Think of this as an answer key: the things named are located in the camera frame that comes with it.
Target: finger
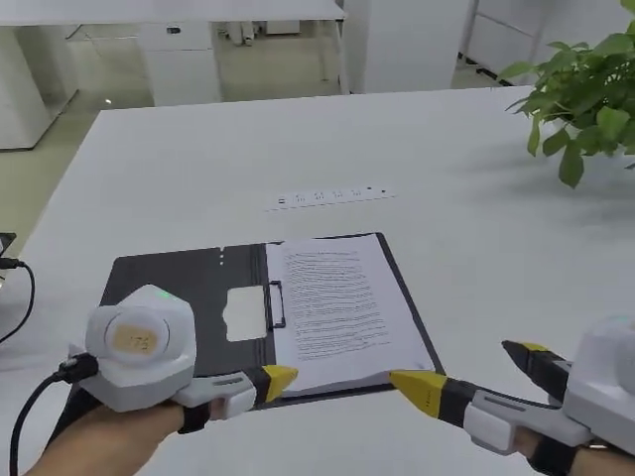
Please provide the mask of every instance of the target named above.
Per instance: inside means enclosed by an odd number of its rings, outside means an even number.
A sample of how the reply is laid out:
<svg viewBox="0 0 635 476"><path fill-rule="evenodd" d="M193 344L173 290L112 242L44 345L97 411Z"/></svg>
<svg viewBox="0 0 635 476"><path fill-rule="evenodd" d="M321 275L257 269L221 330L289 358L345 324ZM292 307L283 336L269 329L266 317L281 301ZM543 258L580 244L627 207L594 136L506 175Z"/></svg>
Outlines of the finger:
<svg viewBox="0 0 635 476"><path fill-rule="evenodd" d="M532 430L518 427L514 434L514 448L526 458L531 458L541 437Z"/></svg>
<svg viewBox="0 0 635 476"><path fill-rule="evenodd" d="M225 418L225 399L215 399L209 403L209 419L212 421L216 419Z"/></svg>

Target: yellow tip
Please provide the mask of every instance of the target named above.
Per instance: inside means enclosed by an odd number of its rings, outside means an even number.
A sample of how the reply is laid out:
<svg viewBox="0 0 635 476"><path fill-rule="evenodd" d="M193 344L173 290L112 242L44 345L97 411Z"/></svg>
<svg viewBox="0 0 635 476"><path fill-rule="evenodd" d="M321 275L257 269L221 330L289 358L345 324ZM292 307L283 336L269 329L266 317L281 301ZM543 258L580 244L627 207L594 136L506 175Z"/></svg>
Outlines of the yellow tip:
<svg viewBox="0 0 635 476"><path fill-rule="evenodd" d="M547 352L549 349L540 344L532 344L531 342L519 342L521 345L527 347L529 350L537 350L539 352Z"/></svg>
<svg viewBox="0 0 635 476"><path fill-rule="evenodd" d="M423 413L439 417L442 390L447 377L426 370L399 370L390 373L390 382Z"/></svg>
<svg viewBox="0 0 635 476"><path fill-rule="evenodd" d="M298 377L298 369L282 365L265 365L263 370L271 377L269 391L265 402L272 402L280 397L283 391Z"/></svg>

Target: floor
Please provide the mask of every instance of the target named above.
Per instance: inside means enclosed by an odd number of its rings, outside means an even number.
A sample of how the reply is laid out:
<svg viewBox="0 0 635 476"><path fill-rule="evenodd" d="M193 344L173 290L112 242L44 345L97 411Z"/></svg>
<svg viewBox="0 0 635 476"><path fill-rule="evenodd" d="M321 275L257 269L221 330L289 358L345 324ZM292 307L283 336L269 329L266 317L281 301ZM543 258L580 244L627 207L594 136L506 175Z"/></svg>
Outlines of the floor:
<svg viewBox="0 0 635 476"><path fill-rule="evenodd" d="M153 106L131 25L82 26L69 40L79 93L33 151L0 153L0 231L18 239L18 256L92 121L103 109ZM319 79L311 24L298 37L263 38L253 47L220 42L224 97L229 101L337 94L334 46L327 51L328 81ZM473 68L458 66L452 87L497 84Z"/></svg>

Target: cable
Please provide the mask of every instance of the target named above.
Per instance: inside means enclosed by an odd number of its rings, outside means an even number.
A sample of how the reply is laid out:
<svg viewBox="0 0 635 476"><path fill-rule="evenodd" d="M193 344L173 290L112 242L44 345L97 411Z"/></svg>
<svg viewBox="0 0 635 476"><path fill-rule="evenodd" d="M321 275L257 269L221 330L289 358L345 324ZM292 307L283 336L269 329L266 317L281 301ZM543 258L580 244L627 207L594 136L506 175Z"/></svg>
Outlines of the cable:
<svg viewBox="0 0 635 476"><path fill-rule="evenodd" d="M36 390L33 391L31 397L29 397L29 399L24 403L24 406L18 414L16 423L13 425L13 431L11 432L11 444L9 447L9 476L19 476L18 455L20 433L22 433L22 427L27 419L27 415L43 391L55 382L64 381L68 384L74 384L87 379L88 377L92 377L98 371L99 364L95 357L85 353L78 354L62 362L56 372L44 379L44 381L36 387Z"/></svg>
<svg viewBox="0 0 635 476"><path fill-rule="evenodd" d="M0 258L0 270L15 270L16 268L24 268L29 273L29 279L31 280L31 295L29 297L29 306L27 307L27 312L24 314L24 317L20 321L20 323L9 332L7 335L0 339L0 344L5 342L11 336L13 336L16 332L18 332L22 326L27 322L29 317L31 316L31 312L33 311L33 304L36 299L36 277L33 274L33 270L29 265L27 265L24 261L14 260L11 258Z"/></svg>
<svg viewBox="0 0 635 476"><path fill-rule="evenodd" d="M29 397L27 402L20 410L18 419L16 419L16 423L13 425L13 431L11 433L11 445L9 448L9 476L19 476L18 449L20 445L20 433L22 432L22 426L24 426L27 415L31 411L31 408L33 407L38 397L42 394L42 392L46 390L49 385L52 385L55 382L59 382L61 380L62 377L59 376L57 372L47 377L38 387L36 387L36 390L33 391L31 397Z"/></svg>

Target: stack of paper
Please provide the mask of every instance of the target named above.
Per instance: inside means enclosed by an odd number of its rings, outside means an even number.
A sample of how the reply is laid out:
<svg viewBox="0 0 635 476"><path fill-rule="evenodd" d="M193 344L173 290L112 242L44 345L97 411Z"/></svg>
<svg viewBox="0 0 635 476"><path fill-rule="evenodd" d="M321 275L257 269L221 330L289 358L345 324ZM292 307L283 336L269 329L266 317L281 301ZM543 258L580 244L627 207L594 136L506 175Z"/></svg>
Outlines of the stack of paper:
<svg viewBox="0 0 635 476"><path fill-rule="evenodd" d="M276 362L299 369L287 397L388 382L434 365L376 235L267 245L287 327Z"/></svg>

